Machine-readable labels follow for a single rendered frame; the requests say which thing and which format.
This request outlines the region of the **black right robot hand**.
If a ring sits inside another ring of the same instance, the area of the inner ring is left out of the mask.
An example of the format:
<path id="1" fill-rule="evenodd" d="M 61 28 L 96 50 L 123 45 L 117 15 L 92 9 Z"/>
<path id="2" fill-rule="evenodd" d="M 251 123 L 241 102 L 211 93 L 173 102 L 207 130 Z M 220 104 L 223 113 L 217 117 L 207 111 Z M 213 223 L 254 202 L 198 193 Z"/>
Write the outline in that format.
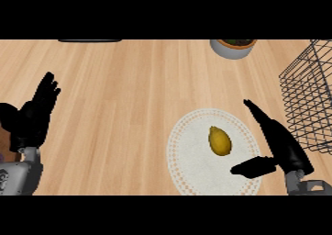
<path id="1" fill-rule="evenodd" d="M 312 174 L 315 172 L 313 164 L 289 130 L 276 119 L 269 117 L 250 99 L 244 100 L 244 104 L 248 106 L 257 123 L 260 124 L 273 156 L 254 157 L 251 160 L 233 166 L 230 173 L 254 179 L 264 174 L 273 173 L 276 166 L 281 166 L 285 173 L 303 170 L 306 174 Z"/>

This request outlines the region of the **grey plant pot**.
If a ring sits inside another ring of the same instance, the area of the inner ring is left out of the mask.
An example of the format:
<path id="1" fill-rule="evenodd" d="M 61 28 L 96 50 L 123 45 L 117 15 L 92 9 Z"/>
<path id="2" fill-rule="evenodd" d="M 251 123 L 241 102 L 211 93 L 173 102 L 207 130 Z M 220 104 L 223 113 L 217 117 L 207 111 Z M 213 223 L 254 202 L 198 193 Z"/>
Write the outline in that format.
<path id="1" fill-rule="evenodd" d="M 210 41 L 210 46 L 214 52 L 225 58 L 230 60 L 239 60 L 245 58 L 253 51 L 257 44 L 257 40 L 253 39 L 247 45 L 232 45 L 222 39 L 213 39 Z"/>

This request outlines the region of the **dark flat appliance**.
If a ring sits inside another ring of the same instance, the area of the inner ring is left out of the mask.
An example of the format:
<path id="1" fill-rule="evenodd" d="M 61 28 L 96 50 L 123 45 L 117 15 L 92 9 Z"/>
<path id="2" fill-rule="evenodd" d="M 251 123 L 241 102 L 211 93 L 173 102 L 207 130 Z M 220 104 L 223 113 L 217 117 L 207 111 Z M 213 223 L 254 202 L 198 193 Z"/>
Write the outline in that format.
<path id="1" fill-rule="evenodd" d="M 65 43 L 111 43 L 120 42 L 123 39 L 59 39 L 58 41 Z"/>

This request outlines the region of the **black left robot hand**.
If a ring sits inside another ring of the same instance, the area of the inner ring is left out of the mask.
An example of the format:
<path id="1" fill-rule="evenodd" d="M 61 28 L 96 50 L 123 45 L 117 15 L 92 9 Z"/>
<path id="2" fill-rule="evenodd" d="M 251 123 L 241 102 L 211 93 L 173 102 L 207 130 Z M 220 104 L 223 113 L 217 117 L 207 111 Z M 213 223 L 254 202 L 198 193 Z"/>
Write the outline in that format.
<path id="1" fill-rule="evenodd" d="M 26 102 L 21 109 L 9 103 L 0 103 L 0 124 L 11 133 L 11 151 L 18 152 L 27 147 L 40 148 L 45 144 L 59 93 L 55 75 L 48 72 L 33 99 Z"/>

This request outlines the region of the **yellow lemon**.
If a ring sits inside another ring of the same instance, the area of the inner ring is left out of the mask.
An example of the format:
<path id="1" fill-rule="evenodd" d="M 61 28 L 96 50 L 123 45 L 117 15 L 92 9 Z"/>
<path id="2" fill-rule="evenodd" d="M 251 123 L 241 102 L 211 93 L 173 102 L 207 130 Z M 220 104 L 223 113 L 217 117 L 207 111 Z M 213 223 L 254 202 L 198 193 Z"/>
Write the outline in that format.
<path id="1" fill-rule="evenodd" d="M 208 143 L 213 152 L 219 156 L 226 156 L 232 152 L 232 139 L 228 133 L 216 126 L 210 127 Z"/>

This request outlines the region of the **white round placemat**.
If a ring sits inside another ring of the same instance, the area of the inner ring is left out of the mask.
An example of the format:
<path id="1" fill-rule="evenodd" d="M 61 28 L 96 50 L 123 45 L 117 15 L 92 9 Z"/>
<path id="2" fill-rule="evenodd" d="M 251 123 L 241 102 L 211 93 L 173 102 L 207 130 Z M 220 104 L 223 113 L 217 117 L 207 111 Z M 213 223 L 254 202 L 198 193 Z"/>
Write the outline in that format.
<path id="1" fill-rule="evenodd" d="M 217 155 L 208 143 L 210 128 L 232 139 L 232 152 Z M 176 123 L 169 138 L 169 169 L 176 188 L 186 196 L 254 196 L 261 178 L 230 173 L 239 163 L 260 156 L 260 148 L 244 122 L 217 108 L 194 110 Z"/>

